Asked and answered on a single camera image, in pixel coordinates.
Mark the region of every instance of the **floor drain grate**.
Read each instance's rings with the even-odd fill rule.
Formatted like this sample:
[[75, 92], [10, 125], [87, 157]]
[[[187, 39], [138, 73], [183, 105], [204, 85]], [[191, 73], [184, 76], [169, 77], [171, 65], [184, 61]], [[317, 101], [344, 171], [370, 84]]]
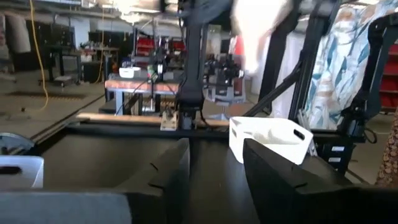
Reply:
[[[45, 98], [44, 93], [28, 92], [28, 91], [15, 91], [12, 93], [7, 93], [5, 96], [13, 97], [29, 97], [29, 98]], [[82, 100], [86, 98], [83, 94], [69, 94], [69, 93], [49, 93], [49, 98], [51, 100]]]

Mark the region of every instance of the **white plastic bin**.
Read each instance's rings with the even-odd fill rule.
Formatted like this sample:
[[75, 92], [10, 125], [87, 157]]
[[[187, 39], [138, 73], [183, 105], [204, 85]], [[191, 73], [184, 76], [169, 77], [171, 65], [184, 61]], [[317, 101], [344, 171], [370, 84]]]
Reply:
[[44, 160], [39, 156], [0, 156], [0, 167], [19, 167], [17, 174], [0, 174], [0, 189], [43, 187]]
[[122, 78], [134, 78], [136, 76], [139, 77], [140, 74], [141, 68], [139, 67], [119, 68], [119, 75]]
[[240, 163], [243, 163], [245, 138], [254, 139], [300, 165], [313, 134], [289, 119], [232, 117], [229, 119], [229, 148]]

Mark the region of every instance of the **wooden plank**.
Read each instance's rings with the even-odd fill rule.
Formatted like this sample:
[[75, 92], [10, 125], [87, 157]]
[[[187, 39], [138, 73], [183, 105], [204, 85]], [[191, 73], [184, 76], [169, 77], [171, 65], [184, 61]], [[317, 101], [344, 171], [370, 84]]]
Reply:
[[[228, 127], [229, 121], [226, 120], [216, 120], [216, 119], [206, 119], [206, 122], [212, 127]], [[206, 124], [202, 120], [197, 121], [197, 125], [205, 127]]]
[[80, 113], [76, 116], [78, 119], [90, 119], [92, 121], [116, 121], [116, 122], [140, 122], [150, 124], [160, 124], [162, 122], [161, 117], [156, 116], [131, 116], [131, 115], [120, 115], [115, 116], [111, 114], [98, 114], [98, 113]]
[[[113, 122], [123, 122], [123, 123], [160, 124], [162, 122], [162, 118], [157, 117], [157, 116], [131, 116], [131, 115], [115, 116], [115, 115], [111, 115], [111, 114], [98, 114], [98, 113], [80, 113], [76, 116], [76, 118], [77, 119], [90, 119], [92, 121], [113, 121]], [[215, 127], [229, 126], [229, 121], [225, 121], [225, 120], [207, 119], [206, 122], [210, 126], [215, 126]], [[206, 126], [206, 124], [201, 120], [198, 120], [197, 124], [201, 127]]]
[[[131, 89], [134, 90], [139, 87], [139, 90], [150, 91], [152, 86], [150, 83], [142, 84], [143, 80], [121, 81], [121, 80], [106, 80], [105, 88], [112, 89]], [[154, 91], [172, 91], [178, 92], [177, 83], [156, 83]]]

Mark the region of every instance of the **metal bracket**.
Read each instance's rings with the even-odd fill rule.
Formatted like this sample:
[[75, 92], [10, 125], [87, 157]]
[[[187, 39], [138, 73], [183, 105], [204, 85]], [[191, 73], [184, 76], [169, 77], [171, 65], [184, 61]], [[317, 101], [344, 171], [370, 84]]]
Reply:
[[160, 124], [161, 131], [176, 131], [178, 127], [178, 114], [176, 111], [170, 114], [168, 111], [163, 111], [162, 122]]

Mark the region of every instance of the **black mat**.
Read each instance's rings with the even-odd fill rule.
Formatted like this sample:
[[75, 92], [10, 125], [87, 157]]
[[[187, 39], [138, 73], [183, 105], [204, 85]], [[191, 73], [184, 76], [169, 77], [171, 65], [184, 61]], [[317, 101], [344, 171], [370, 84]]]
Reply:
[[[15, 91], [12, 93], [6, 93], [6, 96], [26, 96], [26, 97], [42, 97], [45, 98], [45, 94], [41, 92], [31, 92], [31, 91]], [[70, 94], [70, 93], [49, 93], [49, 98], [58, 98], [58, 99], [74, 99], [74, 100], [82, 100], [86, 98], [84, 94]]]

